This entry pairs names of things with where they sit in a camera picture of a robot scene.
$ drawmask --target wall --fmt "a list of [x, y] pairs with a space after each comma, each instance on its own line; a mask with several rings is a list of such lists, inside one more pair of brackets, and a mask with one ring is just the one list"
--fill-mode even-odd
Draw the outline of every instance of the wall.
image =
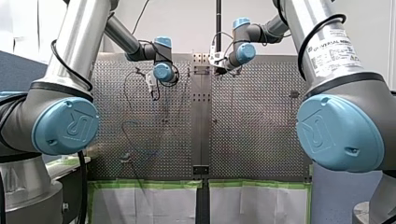
[[[132, 31], [146, 0], [120, 1], [116, 16]], [[272, 0], [223, 1], [223, 31], [232, 34], [233, 21], [249, 17], [252, 22], [266, 23], [276, 15]], [[135, 32], [138, 39], [152, 40], [158, 35], [172, 37], [173, 51], [177, 53], [208, 52], [216, 33], [215, 0], [150, 0]], [[223, 49], [230, 40], [223, 37]], [[291, 38], [279, 45], [263, 48], [257, 45], [260, 54], [296, 54]], [[105, 42], [105, 51], [121, 50], [110, 41]]]
[[394, 0], [337, 0], [336, 11], [347, 15], [345, 27], [366, 69], [384, 76], [389, 83], [394, 73]]

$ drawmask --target pegboard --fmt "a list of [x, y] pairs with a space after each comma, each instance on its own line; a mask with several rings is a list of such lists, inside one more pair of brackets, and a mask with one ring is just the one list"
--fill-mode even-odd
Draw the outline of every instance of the pegboard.
[[295, 131], [304, 93], [295, 57], [260, 56], [240, 75], [213, 77], [210, 177], [306, 181]]
[[[144, 79], [134, 72], [138, 67], [147, 73], [151, 62], [99, 55], [92, 83], [101, 124], [88, 150], [91, 179], [194, 178], [192, 151], [198, 147], [192, 139], [198, 127], [192, 120], [199, 113], [192, 101], [203, 83], [193, 78], [192, 55], [175, 54], [174, 62], [182, 75], [180, 83], [160, 87], [161, 99], [153, 102]], [[200, 155], [201, 162], [208, 158], [209, 178], [306, 181], [310, 160], [295, 132], [305, 93], [296, 57], [258, 56], [238, 76], [209, 76], [211, 91], [205, 94], [211, 99], [210, 143], [208, 150], [201, 149], [208, 155]], [[126, 154], [130, 162], [122, 162]]]
[[190, 57], [174, 57], [181, 80], [173, 88], [160, 86], [161, 98], [154, 102], [135, 72], [146, 74], [153, 62], [99, 55], [92, 84], [101, 123], [88, 150], [91, 179], [191, 179]]

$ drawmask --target black cable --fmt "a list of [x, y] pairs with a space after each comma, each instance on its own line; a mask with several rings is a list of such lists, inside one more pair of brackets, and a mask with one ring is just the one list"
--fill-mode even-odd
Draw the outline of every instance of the black cable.
[[282, 7], [280, 6], [280, 0], [277, 0], [277, 13], [279, 14], [280, 19], [285, 23], [285, 25], [289, 26], [288, 22], [286, 21], [285, 17], [282, 13]]
[[79, 80], [81, 80], [82, 82], [84, 82], [85, 84], [87, 84], [88, 86], [88, 91], [91, 91], [93, 89], [93, 86], [91, 84], [91, 82], [89, 80], [87, 80], [85, 77], [83, 77], [82, 75], [80, 75], [78, 72], [76, 72], [75, 70], [73, 70], [72, 68], [69, 67], [69, 65], [67, 65], [64, 60], [61, 58], [61, 56], [59, 56], [58, 54], [58, 50], [56, 49], [56, 39], [52, 41], [52, 43], [50, 44], [50, 48], [52, 49], [52, 53], [53, 55], [56, 57], [56, 59], [59, 61], [59, 63], [61, 63], [64, 68], [71, 74], [73, 74], [75, 77], [77, 77]]
[[4, 191], [3, 177], [0, 172], [0, 224], [6, 223], [6, 193]]
[[85, 165], [84, 153], [80, 151], [78, 153], [79, 166], [81, 169], [81, 207], [79, 208], [78, 222], [77, 224], [85, 224], [87, 217], [88, 207], [88, 179], [87, 179], [87, 167]]
[[157, 92], [158, 92], [158, 94], [157, 94], [157, 97], [154, 97], [154, 91], [152, 91], [150, 94], [151, 94], [151, 98], [152, 98], [152, 101], [159, 101], [160, 100], [160, 98], [161, 98], [161, 94], [160, 94], [160, 85], [158, 85], [158, 79], [157, 79]]
[[6, 146], [9, 147], [13, 150], [18, 151], [16, 148], [10, 146], [7, 141], [4, 139], [3, 135], [1, 134], [4, 126], [6, 125], [7, 119], [11, 115], [12, 111], [19, 105], [21, 102], [23, 102], [26, 99], [27, 94], [18, 94], [15, 96], [8, 97], [6, 100], [0, 102], [0, 106], [3, 105], [5, 108], [2, 108], [2, 113], [0, 114], [0, 142]]
[[396, 215], [390, 217], [388, 220], [384, 221], [382, 224], [392, 224], [396, 222]]
[[304, 39], [303, 44], [300, 47], [300, 51], [298, 52], [298, 62], [297, 62], [298, 70], [300, 72], [301, 77], [304, 80], [305, 80], [305, 74], [303, 71], [303, 58], [304, 58], [304, 53], [305, 53], [306, 47], [309, 44], [309, 41], [311, 41], [312, 37], [314, 37], [318, 31], [320, 31], [324, 26], [328, 25], [330, 22], [332, 22], [335, 19], [342, 19], [341, 23], [344, 23], [347, 20], [347, 16], [344, 14], [335, 14], [335, 15], [330, 16], [326, 20], [318, 23], [314, 27], [314, 29], [312, 29], [312, 31], [308, 34], [308, 36]]
[[[11, 115], [11, 112], [15, 109], [15, 107], [24, 101], [26, 99], [27, 93], [22, 93], [22, 94], [15, 94], [7, 97], [6, 99], [0, 101], [0, 106], [4, 106], [2, 108], [2, 112], [0, 113], [0, 142], [5, 145], [6, 147], [10, 147], [14, 149], [12, 146], [10, 146], [6, 140], [3, 138], [3, 135], [1, 134], [4, 126], [6, 125], [6, 121], [8, 117]], [[6, 191], [4, 190], [4, 183], [3, 183], [3, 177], [0, 172], [0, 224], [6, 224], [7, 223], [7, 218], [6, 218]]]
[[145, 12], [148, 3], [149, 3], [149, 0], [146, 1], [145, 5], [143, 6], [142, 11], [140, 12], [139, 18], [137, 18], [136, 24], [134, 25], [134, 31], [132, 32], [132, 35], [134, 35], [134, 32], [136, 31], [137, 25], [139, 24], [140, 19], [142, 19], [143, 13]]

